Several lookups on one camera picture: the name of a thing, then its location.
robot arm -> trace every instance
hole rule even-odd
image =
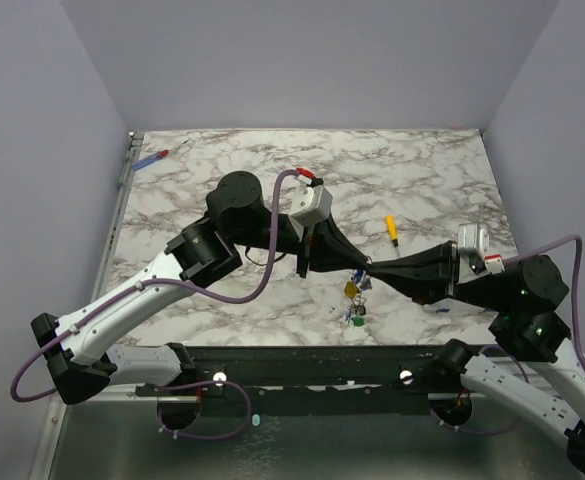
[[[113,384],[196,381],[194,364],[180,344],[145,348],[115,343],[180,299],[195,292],[214,296],[204,289],[241,265],[235,245],[242,245],[269,248],[271,255],[274,250],[296,255],[301,277],[308,270],[363,269],[419,304],[451,297],[497,311],[490,331],[499,345],[528,362],[563,400],[518,380],[476,352],[464,356],[464,363],[451,372],[438,373],[448,379],[456,375],[461,385],[500,401],[557,443],[574,443],[578,437],[585,445],[585,373],[576,361],[569,328],[554,313],[568,289],[549,257],[531,257],[506,268],[500,257],[485,256],[485,232],[464,226],[457,242],[369,262],[336,226],[330,214],[332,197],[323,182],[302,169],[298,173],[300,185],[287,215],[276,208],[276,187],[270,212],[254,175],[226,175],[208,194],[204,217],[186,227],[141,272],[72,314],[37,317],[32,330],[41,347],[63,337],[44,354],[63,401],[79,403]],[[92,316],[84,324],[86,315]],[[430,385],[435,384],[430,377]]]

white marble surface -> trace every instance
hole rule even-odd
[[[183,145],[139,171],[133,181],[115,251],[109,287],[129,278],[200,218],[205,196],[234,170],[256,174],[266,205],[277,173],[305,166],[324,178],[334,195],[339,228],[374,260],[394,258],[384,218],[394,216],[402,254],[456,238],[457,226],[479,222],[490,230],[492,250],[516,253],[507,218],[477,131],[227,130],[150,132],[141,157]],[[283,211],[294,180],[284,183]],[[265,253],[253,250],[263,261]],[[366,324],[345,324],[343,287],[350,272],[295,277],[286,258],[264,293],[247,305],[224,305],[194,296],[163,310],[124,338],[158,345],[440,344],[450,338],[490,343],[490,315],[442,315],[374,281]],[[211,289],[241,296],[263,269],[244,266]]]

gray wall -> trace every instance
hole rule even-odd
[[[17,405],[29,322],[88,300],[127,129],[56,0],[0,1],[0,479],[26,478],[47,401]],[[23,393],[50,386],[43,362]]]
[[[485,143],[521,249],[570,232],[585,241],[585,1],[559,4]],[[573,251],[556,254],[564,274]],[[585,253],[579,292],[585,345]]]
[[[556,0],[62,0],[130,127],[485,128]]]

purple cable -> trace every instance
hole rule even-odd
[[[268,282],[270,280],[270,277],[272,276],[272,270],[274,268],[274,257],[276,255],[276,241],[277,241],[278,233],[279,233],[279,197],[281,196],[281,186],[283,185],[283,180],[285,179],[285,177],[289,177],[289,176],[293,176],[293,175],[294,176],[299,175],[299,172],[297,172],[296,170],[284,170],[281,173],[279,173],[279,175],[276,178],[276,181],[274,182],[274,190],[272,193],[272,214],[270,216],[270,243],[268,245],[268,259],[267,259],[267,263],[266,263],[266,267],[265,267],[265,272],[263,273],[263,278],[261,279],[261,282],[259,283],[259,285],[257,285],[257,287],[254,289],[254,291],[252,293],[250,293],[249,295],[246,295],[245,297],[240,297],[240,298],[227,297],[227,296],[221,295],[219,293],[210,292],[210,291],[206,290],[205,288],[194,285],[192,282],[182,282],[180,280],[173,280],[171,278],[157,278],[157,279],[152,279],[152,280],[146,280],[146,281],[142,282],[143,286],[149,287],[151,285],[175,285],[177,287],[192,290],[196,293],[199,293],[199,294],[204,295],[206,297],[212,298],[214,300],[219,300],[221,302],[231,303],[231,304],[235,304],[235,305],[248,303],[248,302],[251,302],[252,300],[254,300],[256,297],[258,297],[263,292],[263,290],[265,289],[266,285],[268,284]],[[122,299],[124,299],[128,295],[131,295],[134,292],[138,292],[138,289],[136,287],[129,287],[129,288],[123,290],[122,292],[116,294],[115,296],[113,296],[109,300],[103,302],[101,305],[96,307],[94,310],[92,310],[90,313],[88,313],[81,320],[79,320],[76,323],[76,327],[78,329],[84,327],[95,316],[97,316],[98,314],[107,310],[112,305],[118,303],[119,301],[121,301]],[[34,352],[34,354],[32,354],[32,356],[30,358],[28,358],[25,361],[25,363],[19,368],[19,370],[16,372],[16,375],[12,379],[12,383],[10,384],[10,396],[12,397],[12,399],[15,402],[19,402],[19,403],[33,402],[35,400],[40,400],[41,398],[47,397],[48,395],[51,395],[54,392],[56,392],[56,389],[52,388],[50,390],[46,390],[45,392],[41,392],[41,393],[38,393],[36,395],[31,395],[29,397],[21,397],[17,393],[17,388],[19,386],[19,382],[21,381],[21,378],[23,377],[25,372],[32,366],[32,364],[39,357],[43,356],[47,351],[49,351],[54,346],[63,342],[63,340],[68,338],[70,335],[72,335],[72,332],[70,330],[66,330],[65,332],[61,333],[54,340],[46,343],[41,348],[39,348],[36,352]]]
[[[583,366],[585,371],[585,353],[581,345],[581,327],[579,324],[579,303],[578,303],[578,289],[579,289],[579,273],[581,271],[581,258],[583,256],[583,239],[580,235],[572,234],[566,237],[560,238],[552,243],[548,243],[543,247],[539,247],[532,250],[524,255],[518,255],[516,257],[508,258],[504,261],[505,265],[511,265],[521,260],[525,260],[535,255],[541,255],[543,253],[554,250],[555,248],[562,247],[570,242],[575,242],[576,249],[574,253],[574,266],[572,267],[572,285],[570,288],[570,306],[572,310],[572,333],[574,334],[574,351],[576,356]]]
[[[205,382],[189,383],[187,385],[179,385],[176,387],[155,387],[155,388],[157,390],[162,390],[165,392],[174,392],[177,390],[188,390],[191,388],[206,387],[209,385],[218,385],[218,384],[227,385],[229,387],[232,387],[232,388],[238,390],[239,393],[241,394],[241,396],[243,397],[243,399],[245,400],[245,420],[243,421],[243,423],[241,425],[239,425],[237,428],[235,428],[231,432],[223,433],[221,435],[197,435],[195,433],[186,433],[186,432],[182,432],[180,430],[170,430],[169,428],[167,428],[165,426],[165,424],[163,423],[161,411],[159,410],[158,420],[159,420],[159,423],[161,424],[161,430],[159,430],[159,433],[162,432],[163,430],[165,430],[166,432],[171,433],[172,435],[177,435],[177,436],[183,437],[183,438],[192,438],[194,440],[217,441],[217,440],[227,440],[229,438],[235,437],[239,433],[241,433],[243,430],[245,430],[246,427],[250,424],[250,421],[252,418],[252,402],[250,402],[250,397],[248,396],[247,392],[245,390],[243,390],[243,388],[241,388],[240,385],[238,385],[234,382],[206,380]]]
[[[498,345],[484,345],[481,348],[481,350],[479,350],[479,353],[484,353],[484,352],[486,352],[488,350],[499,350],[499,351],[501,351],[503,353],[506,353]],[[523,380],[525,380],[525,383],[530,383],[530,379],[528,378],[528,374],[525,373],[525,370],[523,369],[523,366],[519,362],[517,362],[516,359],[514,357],[512,357],[511,355],[508,355],[508,357],[510,357],[512,359],[512,361],[514,362],[514,364],[517,367],[519,367],[519,371],[521,372],[521,375],[523,375]],[[450,430],[454,430],[456,432],[466,433],[468,435],[475,435],[475,436],[478,436],[478,437],[490,437],[490,436],[494,436],[494,435],[503,435],[504,433],[509,433],[512,430],[515,430],[515,429],[519,428],[523,424],[523,419],[521,417],[518,417],[514,422],[512,422],[507,427],[499,428],[499,429],[496,429],[496,430],[472,430],[472,429],[464,428],[464,427],[455,427],[454,425],[450,425],[449,423],[444,422],[443,420],[441,420],[441,417],[439,417],[434,410],[430,410],[430,413],[445,428],[448,428]]]

